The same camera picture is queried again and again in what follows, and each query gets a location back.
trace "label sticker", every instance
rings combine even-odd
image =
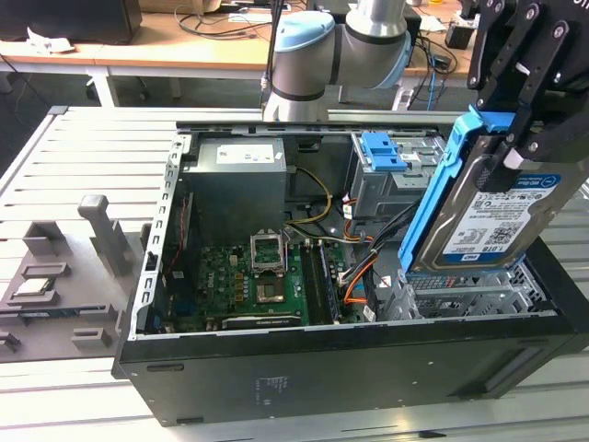
[[[444,248],[451,262],[491,262],[524,230],[529,208],[549,196],[560,175],[520,176],[506,193],[478,192]]]
[[[352,206],[345,204],[343,206],[343,217],[346,219],[352,219]]]
[[[390,277],[389,274],[383,276],[383,278],[380,280],[380,283],[378,283],[378,288],[390,288],[393,285],[393,278]]]
[[[273,163],[272,145],[220,145],[217,164]]]
[[[411,161],[418,161],[418,162],[422,162],[420,160],[420,156],[417,154],[399,154],[399,156],[401,157],[401,159],[403,161],[407,162],[411,162]]]
[[[364,317],[370,322],[374,322],[376,314],[368,306],[364,306]]]
[[[254,383],[256,405],[270,406],[285,401],[283,397],[288,384],[287,376],[256,379]]]

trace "hard drive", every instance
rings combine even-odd
[[[508,270],[589,175],[579,163],[529,163],[508,192],[480,192],[477,179],[511,113],[456,120],[444,159],[399,250],[405,272],[462,274]]]

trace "motherboard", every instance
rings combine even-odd
[[[297,327],[358,319],[343,306],[337,274],[346,268],[338,244],[252,244],[203,247],[196,292],[172,300],[174,332]],[[283,267],[261,270],[283,258]]]

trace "screw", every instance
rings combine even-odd
[[[562,34],[564,34],[564,27],[558,26],[556,29],[554,29],[554,33],[552,35],[555,39],[559,39],[562,37]]]

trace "light blue robot joint cap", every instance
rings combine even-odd
[[[276,34],[276,52],[291,52],[325,38],[335,28],[331,14],[305,11],[282,17]]]

